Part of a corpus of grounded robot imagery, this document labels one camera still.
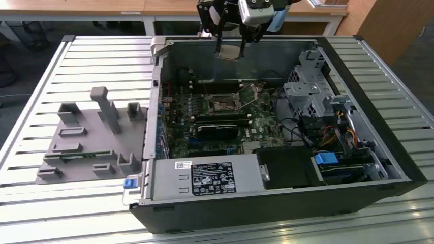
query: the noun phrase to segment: metal bracket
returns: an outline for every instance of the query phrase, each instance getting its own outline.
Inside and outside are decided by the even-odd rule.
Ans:
[[[172,44],[173,42],[166,43],[166,37],[156,36],[151,40],[153,57],[162,56],[168,53],[168,46]]]

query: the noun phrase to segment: motherboard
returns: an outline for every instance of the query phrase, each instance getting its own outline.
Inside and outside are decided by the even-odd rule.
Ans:
[[[276,93],[262,81],[168,83],[162,103],[170,158],[250,154],[261,147],[285,146]]]

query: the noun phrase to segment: table leg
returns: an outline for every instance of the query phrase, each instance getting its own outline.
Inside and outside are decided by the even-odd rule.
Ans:
[[[154,16],[145,16],[143,17],[143,24],[145,24],[145,30],[147,32],[147,36],[156,36],[154,22],[156,22],[156,17]]]
[[[342,16],[336,16],[333,17],[333,19],[330,20],[330,22],[328,23],[326,29],[325,29],[325,36],[334,36],[337,33],[337,30],[340,28],[341,25],[341,21],[342,21]]]

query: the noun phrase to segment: floor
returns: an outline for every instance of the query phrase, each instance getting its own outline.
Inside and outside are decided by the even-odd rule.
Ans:
[[[13,40],[13,44],[0,49],[14,69],[19,73],[18,81],[6,88],[0,88],[0,147],[7,139],[14,124],[26,106],[46,67],[51,61],[58,45],[65,35],[139,35],[145,33],[141,23],[129,31],[119,28],[109,29],[103,25],[97,28],[91,22],[45,23],[50,48],[41,52],[31,52],[22,45],[11,29],[3,23],[0,32]],[[434,20],[427,26],[424,35],[419,37],[403,57],[393,65],[393,71],[415,92],[428,109],[434,113]]]

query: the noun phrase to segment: white label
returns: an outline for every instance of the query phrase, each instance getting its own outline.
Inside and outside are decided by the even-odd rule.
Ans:
[[[141,12],[135,12],[135,11],[122,11],[121,14],[141,14]]]
[[[228,189],[228,188],[236,188],[236,185],[234,184],[226,184],[225,189]]]
[[[176,169],[190,169],[192,168],[192,161],[177,161],[176,162]]]

